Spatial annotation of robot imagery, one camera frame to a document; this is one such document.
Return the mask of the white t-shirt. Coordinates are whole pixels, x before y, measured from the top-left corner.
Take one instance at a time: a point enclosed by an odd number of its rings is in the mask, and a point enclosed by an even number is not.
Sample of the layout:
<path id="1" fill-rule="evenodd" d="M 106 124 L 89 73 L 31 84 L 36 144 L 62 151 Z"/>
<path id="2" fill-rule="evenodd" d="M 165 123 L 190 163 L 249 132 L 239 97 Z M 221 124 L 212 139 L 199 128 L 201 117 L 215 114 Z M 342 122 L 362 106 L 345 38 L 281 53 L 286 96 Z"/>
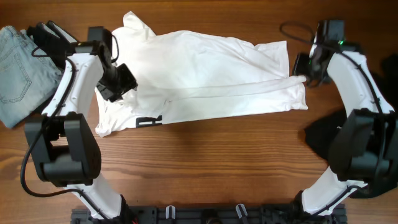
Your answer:
<path id="1" fill-rule="evenodd" d="M 290 75 L 286 41 L 254 45 L 189 30 L 157 35 L 132 12 L 113 35 L 116 63 L 138 87 L 113 103 L 97 98 L 101 137 L 136 128 L 139 119 L 171 124 L 307 109 L 305 77 Z"/>

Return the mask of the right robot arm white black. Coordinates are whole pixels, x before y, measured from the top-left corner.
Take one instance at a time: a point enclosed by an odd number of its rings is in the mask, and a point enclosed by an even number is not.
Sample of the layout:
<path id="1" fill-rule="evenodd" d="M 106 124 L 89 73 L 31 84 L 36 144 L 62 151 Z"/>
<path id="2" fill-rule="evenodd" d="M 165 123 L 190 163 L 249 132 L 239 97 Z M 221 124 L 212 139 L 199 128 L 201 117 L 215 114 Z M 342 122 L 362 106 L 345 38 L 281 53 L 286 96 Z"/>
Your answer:
<path id="1" fill-rule="evenodd" d="M 316 47 L 297 55 L 294 74 L 332 80 L 346 116 L 336 134 L 326 135 L 328 168 L 297 194 L 296 215 L 327 216 L 347 197 L 372 198 L 396 188 L 397 113 L 373 80 L 366 57 Z"/>

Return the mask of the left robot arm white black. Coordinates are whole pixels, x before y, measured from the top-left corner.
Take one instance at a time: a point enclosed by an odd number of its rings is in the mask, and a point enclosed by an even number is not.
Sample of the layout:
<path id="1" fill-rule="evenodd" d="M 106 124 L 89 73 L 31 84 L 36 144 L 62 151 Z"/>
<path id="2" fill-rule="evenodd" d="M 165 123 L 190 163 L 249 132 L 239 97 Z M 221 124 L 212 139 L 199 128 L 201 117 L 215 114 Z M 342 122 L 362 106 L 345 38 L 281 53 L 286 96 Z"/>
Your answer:
<path id="1" fill-rule="evenodd" d="M 137 86 L 128 68 L 113 62 L 111 46 L 103 41 L 71 44 L 55 95 L 40 116 L 25 124 L 29 147 L 20 182 L 38 198 L 73 194 L 93 223 L 137 223 L 125 198 L 101 174 L 101 151 L 86 121 L 94 90 L 115 100 Z"/>

